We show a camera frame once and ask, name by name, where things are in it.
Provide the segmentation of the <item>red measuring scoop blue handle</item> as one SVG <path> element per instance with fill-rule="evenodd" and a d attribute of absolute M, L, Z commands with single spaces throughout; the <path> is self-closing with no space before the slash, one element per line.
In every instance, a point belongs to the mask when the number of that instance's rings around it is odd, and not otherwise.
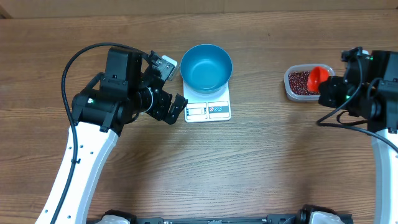
<path fill-rule="evenodd" d="M 307 81 L 307 88 L 309 91 L 318 92 L 318 87 L 321 83 L 328 80 L 330 76 L 327 69 L 323 67 L 315 67 L 310 71 Z"/>

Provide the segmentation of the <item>red beans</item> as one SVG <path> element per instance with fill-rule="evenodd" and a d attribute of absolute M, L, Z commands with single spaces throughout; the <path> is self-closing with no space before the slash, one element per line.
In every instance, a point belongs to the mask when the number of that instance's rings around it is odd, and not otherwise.
<path fill-rule="evenodd" d="M 288 75 L 289 86 L 296 95 L 318 95 L 316 91 L 308 89 L 308 77 L 310 71 L 291 72 Z"/>

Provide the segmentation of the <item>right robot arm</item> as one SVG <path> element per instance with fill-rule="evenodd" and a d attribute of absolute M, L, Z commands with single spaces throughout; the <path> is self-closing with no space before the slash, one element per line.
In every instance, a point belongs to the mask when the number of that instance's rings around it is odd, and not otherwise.
<path fill-rule="evenodd" d="M 397 52 L 362 47 L 345 50 L 342 77 L 322 82 L 319 104 L 333 111 L 361 117 L 366 129 L 357 123 L 329 124 L 325 115 L 317 121 L 324 127 L 349 129 L 371 137 L 376 163 L 375 223 L 397 223 Z"/>

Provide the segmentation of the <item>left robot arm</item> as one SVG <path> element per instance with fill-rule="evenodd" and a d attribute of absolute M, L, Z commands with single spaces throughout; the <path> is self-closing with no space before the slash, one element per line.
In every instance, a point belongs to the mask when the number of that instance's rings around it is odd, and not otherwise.
<path fill-rule="evenodd" d="M 105 42 L 108 56 L 99 72 L 68 101 L 65 82 L 72 63 L 83 53 L 100 47 L 89 45 L 66 64 L 61 92 L 70 122 L 62 163 L 37 223 L 85 223 L 104 164 L 123 127 L 146 113 L 174 124 L 188 101 L 162 88 L 177 72 L 178 63 L 154 51 Z"/>

